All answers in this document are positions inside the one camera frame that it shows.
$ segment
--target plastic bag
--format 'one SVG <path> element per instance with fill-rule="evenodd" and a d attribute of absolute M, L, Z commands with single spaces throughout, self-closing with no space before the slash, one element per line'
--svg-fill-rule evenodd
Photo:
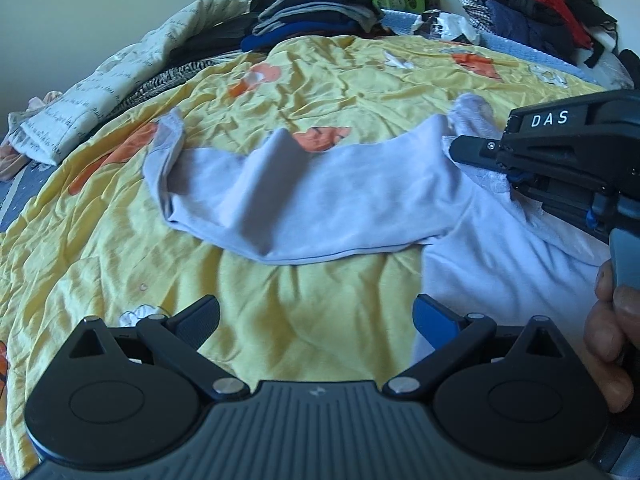
<path fill-rule="evenodd" d="M 586 75 L 593 77 L 600 86 L 607 90 L 632 89 L 634 82 L 620 60 L 611 52 L 604 51 L 593 68 L 584 62 L 591 57 L 591 50 L 579 48 L 575 54 L 578 68 Z"/>
<path fill-rule="evenodd" d="M 428 40 L 460 41 L 475 45 L 480 43 L 480 36 L 468 19 L 439 10 L 428 10 L 418 16 L 412 33 L 420 34 Z"/>

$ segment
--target metal screw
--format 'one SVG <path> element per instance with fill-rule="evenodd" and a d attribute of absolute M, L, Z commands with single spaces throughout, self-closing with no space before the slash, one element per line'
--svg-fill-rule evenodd
<path fill-rule="evenodd" d="M 225 377 L 213 383 L 213 389 L 220 395 L 238 394 L 244 388 L 244 383 L 235 377 Z"/>
<path fill-rule="evenodd" d="M 410 394 L 420 388 L 420 381 L 413 377 L 395 377 L 387 384 L 395 394 Z"/>

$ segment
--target pile of clothes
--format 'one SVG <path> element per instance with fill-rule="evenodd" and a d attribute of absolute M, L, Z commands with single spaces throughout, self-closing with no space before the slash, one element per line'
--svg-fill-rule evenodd
<path fill-rule="evenodd" d="M 265 4 L 252 33 L 240 44 L 245 52 L 305 34 L 367 37 L 382 17 L 371 0 L 263 0 Z"/>
<path fill-rule="evenodd" d="M 604 50 L 594 38 L 596 31 L 588 27 L 603 27 L 606 38 L 608 31 L 615 31 L 615 18 L 592 0 L 461 0 L 461 3 L 476 28 L 572 64 L 577 48 L 593 48 L 594 57 Z"/>
<path fill-rule="evenodd" d="M 170 66 L 241 49 L 268 52 L 281 41 L 313 34 L 386 36 L 383 13 L 371 0 L 252 0 L 250 12 L 187 40 L 170 54 Z"/>

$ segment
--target striped fabric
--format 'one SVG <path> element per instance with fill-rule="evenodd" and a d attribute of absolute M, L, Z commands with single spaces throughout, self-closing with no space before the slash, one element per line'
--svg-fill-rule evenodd
<path fill-rule="evenodd" d="M 235 50 L 221 54 L 220 56 L 210 57 L 202 59 L 200 61 L 191 61 L 185 65 L 170 68 L 165 72 L 151 78 L 149 81 L 143 83 L 139 88 L 134 90 L 131 94 L 123 99 L 123 101 L 116 106 L 111 113 L 105 118 L 105 120 L 98 126 L 103 126 L 112 119 L 122 115 L 127 110 L 130 110 L 134 106 L 144 103 L 149 99 L 160 95 L 162 92 L 180 86 L 186 83 L 189 79 L 194 77 L 198 72 L 204 70 L 208 66 L 214 66 L 227 61 L 235 59 L 240 54 L 243 54 L 241 50 Z"/>

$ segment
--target white cloth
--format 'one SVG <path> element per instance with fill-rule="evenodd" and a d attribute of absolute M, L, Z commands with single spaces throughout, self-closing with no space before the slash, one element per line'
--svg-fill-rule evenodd
<path fill-rule="evenodd" d="M 490 108 L 475 95 L 461 96 L 448 118 L 456 136 L 500 137 Z M 447 156 L 451 140 L 443 138 Z M 505 175 L 471 166 L 460 170 L 475 184 L 474 193 L 457 225 L 424 248 L 422 292 L 458 314 L 482 312 L 507 326 L 549 316 L 579 349 L 609 248 L 543 212 L 512 190 Z M 431 351 L 418 334 L 412 361 Z"/>
<path fill-rule="evenodd" d="M 60 164 L 132 90 L 164 68 L 174 48 L 247 10 L 248 0 L 197 0 L 9 133 L 11 145 L 38 162 Z"/>
<path fill-rule="evenodd" d="M 460 96 L 446 117 L 395 139 L 314 154 L 282 129 L 248 156 L 182 150 L 172 112 L 143 174 L 170 226 L 218 247 L 297 265 L 423 244 L 422 290 L 437 301 L 506 325 L 546 315 L 579 345 L 609 248 L 504 175 L 457 168 L 443 147 L 461 134 L 500 136 L 482 98 Z"/>
<path fill-rule="evenodd" d="M 144 304 L 136 307 L 134 310 L 127 310 L 121 314 L 118 319 L 118 326 L 136 326 L 141 319 L 145 319 L 145 317 L 151 316 L 152 314 L 164 314 L 167 317 L 170 316 L 167 311 L 159 306 Z"/>

